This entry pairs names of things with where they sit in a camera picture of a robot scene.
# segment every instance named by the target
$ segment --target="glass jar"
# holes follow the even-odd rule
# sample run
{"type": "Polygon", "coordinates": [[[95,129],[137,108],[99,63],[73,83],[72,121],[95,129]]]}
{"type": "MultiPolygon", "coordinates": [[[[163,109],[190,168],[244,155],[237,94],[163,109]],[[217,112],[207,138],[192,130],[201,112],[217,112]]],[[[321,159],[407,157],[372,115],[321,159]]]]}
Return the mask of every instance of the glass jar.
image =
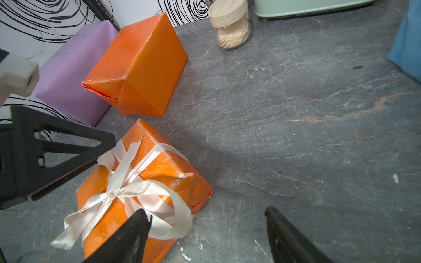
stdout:
{"type": "Polygon", "coordinates": [[[247,0],[216,0],[208,11],[218,46],[233,50],[251,35],[247,0]]]}

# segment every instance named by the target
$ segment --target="orange wrapping paper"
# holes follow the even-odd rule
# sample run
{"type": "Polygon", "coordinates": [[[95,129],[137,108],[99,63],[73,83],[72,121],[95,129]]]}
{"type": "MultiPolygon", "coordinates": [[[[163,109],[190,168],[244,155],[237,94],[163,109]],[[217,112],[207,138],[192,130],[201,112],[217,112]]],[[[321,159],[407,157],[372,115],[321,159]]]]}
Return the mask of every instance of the orange wrapping paper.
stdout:
{"type": "Polygon", "coordinates": [[[122,28],[82,86],[124,115],[162,117],[186,61],[162,13],[122,28]]]}
{"type": "MultiPolygon", "coordinates": [[[[121,139],[126,150],[132,142],[138,142],[142,138],[138,153],[131,163],[135,167],[137,163],[158,143],[172,145],[157,130],[146,122],[138,120],[137,123],[121,139]]],[[[115,160],[113,170],[118,166],[115,160]]],[[[143,171],[140,176],[146,179],[159,181],[170,189],[177,192],[190,208],[192,214],[197,214],[204,203],[213,193],[210,184],[199,174],[199,172],[188,162],[184,161],[177,154],[164,151],[143,171]]],[[[77,206],[80,210],[86,201],[94,194],[104,193],[107,189],[108,170],[104,166],[98,166],[76,191],[77,206]]],[[[161,197],[167,204],[173,206],[170,197],[161,197]]],[[[83,243],[85,258],[95,252],[123,223],[127,220],[124,211],[124,204],[118,199],[113,203],[95,226],[91,234],[83,243]]],[[[143,256],[143,263],[159,263],[176,239],[158,240],[148,238],[143,256]]]]}

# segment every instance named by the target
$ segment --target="purple gift box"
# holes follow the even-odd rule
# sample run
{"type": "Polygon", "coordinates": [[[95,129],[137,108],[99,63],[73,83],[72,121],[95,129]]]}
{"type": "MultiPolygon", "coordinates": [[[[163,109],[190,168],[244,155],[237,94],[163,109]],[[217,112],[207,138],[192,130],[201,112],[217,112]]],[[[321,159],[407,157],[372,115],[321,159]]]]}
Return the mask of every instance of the purple gift box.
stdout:
{"type": "Polygon", "coordinates": [[[40,68],[32,94],[69,117],[96,126],[110,105],[81,83],[117,33],[108,20],[84,26],[40,68]]]}

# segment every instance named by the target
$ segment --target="jar lid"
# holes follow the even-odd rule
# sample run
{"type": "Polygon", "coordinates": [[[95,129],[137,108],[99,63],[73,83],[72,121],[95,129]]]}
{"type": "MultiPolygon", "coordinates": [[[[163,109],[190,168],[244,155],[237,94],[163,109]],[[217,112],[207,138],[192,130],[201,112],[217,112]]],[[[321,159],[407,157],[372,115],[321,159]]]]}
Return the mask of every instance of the jar lid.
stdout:
{"type": "Polygon", "coordinates": [[[213,27],[227,27],[240,20],[247,13],[247,0],[216,0],[208,15],[213,27]]]}

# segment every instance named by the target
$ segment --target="gray marble countertop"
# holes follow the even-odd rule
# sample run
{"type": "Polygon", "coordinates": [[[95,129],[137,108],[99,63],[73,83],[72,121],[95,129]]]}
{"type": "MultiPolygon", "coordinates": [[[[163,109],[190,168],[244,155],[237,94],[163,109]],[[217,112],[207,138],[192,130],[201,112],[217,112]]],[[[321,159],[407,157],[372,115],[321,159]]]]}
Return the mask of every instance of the gray marble countertop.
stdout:
{"type": "MultiPolygon", "coordinates": [[[[337,263],[420,262],[421,85],[386,59],[407,5],[253,15],[234,51],[217,47],[207,19],[176,28],[189,60],[165,116],[141,118],[215,191],[163,262],[273,262],[267,206],[337,263]]],[[[111,108],[98,129],[118,140],[138,118],[111,108]]],[[[9,262],[83,260],[79,244],[48,244],[91,171],[0,211],[9,262]]]]}

